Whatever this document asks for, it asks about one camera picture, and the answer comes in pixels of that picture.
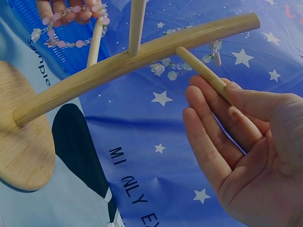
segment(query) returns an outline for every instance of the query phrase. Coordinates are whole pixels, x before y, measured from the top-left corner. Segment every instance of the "finger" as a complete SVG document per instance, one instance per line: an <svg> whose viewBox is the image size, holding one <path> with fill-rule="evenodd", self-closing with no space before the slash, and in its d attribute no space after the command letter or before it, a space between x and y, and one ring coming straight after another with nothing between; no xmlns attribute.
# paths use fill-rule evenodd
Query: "finger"
<svg viewBox="0 0 303 227"><path fill-rule="evenodd" d="M259 129L237 108L226 102L202 77L194 76L189 83L200 88L211 111L246 153L263 138Z"/></svg>
<svg viewBox="0 0 303 227"><path fill-rule="evenodd" d="M66 8L64 0L52 0L52 8L53 13L60 13L62 10ZM71 12L67 13L63 17L61 17L60 20L58 20L56 23L60 23L60 25L68 25L70 22L72 22L76 17L76 14Z"/></svg>
<svg viewBox="0 0 303 227"><path fill-rule="evenodd" d="M93 6L99 6L99 7L102 7L102 2L101 0L85 0L85 3L90 6L90 7L93 7ZM92 12L92 16L95 17L95 18L98 18L101 16L101 12L98 11L98 12Z"/></svg>
<svg viewBox="0 0 303 227"><path fill-rule="evenodd" d="M244 90L234 82L227 84L226 91L232 103L242 113L246 113L264 122L270 122L271 116L285 102L299 98L294 94Z"/></svg>
<svg viewBox="0 0 303 227"><path fill-rule="evenodd" d="M231 81L226 78L221 78L226 84L230 83ZM266 133L269 130L269 123L261 121L257 118L254 118L252 116L249 116L248 114L245 114L245 116L254 123L254 125L259 129L259 131L262 133L263 136L266 135Z"/></svg>
<svg viewBox="0 0 303 227"><path fill-rule="evenodd" d="M211 142L193 108L187 108L183 111L183 121L188 141L197 162L207 181L214 191L218 192L232 170Z"/></svg>
<svg viewBox="0 0 303 227"><path fill-rule="evenodd" d="M69 0L69 6L71 6L71 7L83 6L83 0ZM88 12L88 11L80 11L79 13L74 13L74 20L75 20L77 23L82 24L81 15L82 15L82 14L85 15L86 12Z"/></svg>
<svg viewBox="0 0 303 227"><path fill-rule="evenodd" d="M198 114L202 125L210 140L226 160L231 169L235 169L239 160L244 157L243 152L225 135L198 87L189 86L186 99L190 107Z"/></svg>
<svg viewBox="0 0 303 227"><path fill-rule="evenodd" d="M41 20L44 18L52 18L53 11L48 0L36 0L36 6Z"/></svg>

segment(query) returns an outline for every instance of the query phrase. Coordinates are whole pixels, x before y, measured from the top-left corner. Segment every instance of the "wooden rod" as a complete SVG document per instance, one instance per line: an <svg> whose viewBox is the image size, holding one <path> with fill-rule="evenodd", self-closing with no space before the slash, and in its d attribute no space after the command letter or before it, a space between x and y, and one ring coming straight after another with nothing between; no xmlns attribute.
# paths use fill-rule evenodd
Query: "wooden rod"
<svg viewBox="0 0 303 227"><path fill-rule="evenodd" d="M174 55L179 46L190 50L209 44L213 40L224 39L257 28L260 28L258 16L255 13L248 13L164 35L142 44L139 54L134 57L130 56L128 51L121 52L28 99L14 109L15 122L23 126L95 87Z"/></svg>
<svg viewBox="0 0 303 227"><path fill-rule="evenodd" d="M90 47L89 47L89 58L87 61L87 67L96 64L98 61L100 43L101 43L101 35L103 30L102 18L99 17L96 20L93 37L91 39Z"/></svg>
<svg viewBox="0 0 303 227"><path fill-rule="evenodd" d="M214 42L212 42L210 44L210 49L213 51L214 48ZM218 53L216 54L216 56L214 56L214 62L217 66L221 66L222 62L221 62L221 57L220 57L220 52L218 51Z"/></svg>
<svg viewBox="0 0 303 227"><path fill-rule="evenodd" d="M182 58L190 67L199 73L223 98L232 105L230 101L223 80L221 80L213 71L204 65L197 57L189 52L184 47L180 46L176 49L176 54Z"/></svg>
<svg viewBox="0 0 303 227"><path fill-rule="evenodd" d="M132 0L128 47L131 56L136 56L140 51L145 8L146 0Z"/></svg>

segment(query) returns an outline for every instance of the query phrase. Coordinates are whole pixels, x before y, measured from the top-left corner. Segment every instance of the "bracelet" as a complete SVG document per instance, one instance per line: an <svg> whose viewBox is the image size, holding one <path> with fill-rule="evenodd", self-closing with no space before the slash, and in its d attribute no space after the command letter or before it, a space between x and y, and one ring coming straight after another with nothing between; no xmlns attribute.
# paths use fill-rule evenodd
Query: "bracelet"
<svg viewBox="0 0 303 227"><path fill-rule="evenodd" d="M222 40L215 41L211 54L204 55L203 58L200 59L200 61L204 63L210 63L210 61L218 54L221 47L222 47ZM150 65L151 71L154 73L155 76L159 77L165 71L166 67L172 68L173 70L169 71L167 74L169 80L172 81L176 80L178 76L181 76L185 72L191 71L193 69L187 63L175 63L170 58L163 59L161 60L161 62L162 64L154 63Z"/></svg>
<svg viewBox="0 0 303 227"><path fill-rule="evenodd" d="M87 46L91 42L91 38L88 40L78 40L75 43L69 43L63 40L59 40L57 37L55 37L55 31L53 30L53 25L56 23L57 20L64 17L68 13L79 13L80 11L92 11L92 12L101 12L101 19L103 24L102 34L101 37L104 37L107 32L107 27L110 22L107 14L107 10L99 7L99 6L74 6L74 7L67 7L64 10L62 10L60 13L57 12L53 15L52 18L44 18L42 20L43 25L47 25L47 27L40 29L40 28L34 28L33 32L31 34L31 39L35 43L39 40L40 36L44 33L47 33L49 39L47 43L44 43L44 45L47 45L49 48L58 46L59 48L70 48L70 47L78 47L81 48L83 46Z"/></svg>

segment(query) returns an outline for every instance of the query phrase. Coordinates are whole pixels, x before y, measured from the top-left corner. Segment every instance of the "round wooden base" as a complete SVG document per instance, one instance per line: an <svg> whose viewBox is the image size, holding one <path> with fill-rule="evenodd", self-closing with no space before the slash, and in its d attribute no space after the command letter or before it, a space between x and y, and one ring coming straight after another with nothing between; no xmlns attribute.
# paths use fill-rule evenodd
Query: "round wooden base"
<svg viewBox="0 0 303 227"><path fill-rule="evenodd" d="M0 178L25 191L51 179L55 165L53 135L45 115L24 127L16 125L13 109L35 95L27 79L0 61Z"/></svg>

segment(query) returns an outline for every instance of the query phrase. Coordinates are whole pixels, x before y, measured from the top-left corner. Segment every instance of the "woven blue basket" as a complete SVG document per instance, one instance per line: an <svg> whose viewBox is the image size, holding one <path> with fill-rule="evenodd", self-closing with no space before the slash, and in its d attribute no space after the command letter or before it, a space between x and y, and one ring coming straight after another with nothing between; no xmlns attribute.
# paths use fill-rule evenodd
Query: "woven blue basket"
<svg viewBox="0 0 303 227"><path fill-rule="evenodd" d="M36 1L8 0L8 2L17 19L28 31L29 37L34 28L44 27L37 12ZM54 28L54 30L61 40L66 40L67 42L76 42L79 39L86 40L92 37L95 22L96 19L92 19L88 25L79 25L76 22L72 22L68 26ZM69 49L48 48L43 44L47 41L47 39L47 34L41 35L36 45L39 45L44 50L46 50L47 53L49 53L49 55L54 58L60 68L63 69L68 76L86 68L89 54L89 45L83 46L82 48L74 47ZM101 61L108 56L108 51L104 45L104 42L102 42L99 50L98 61Z"/></svg>

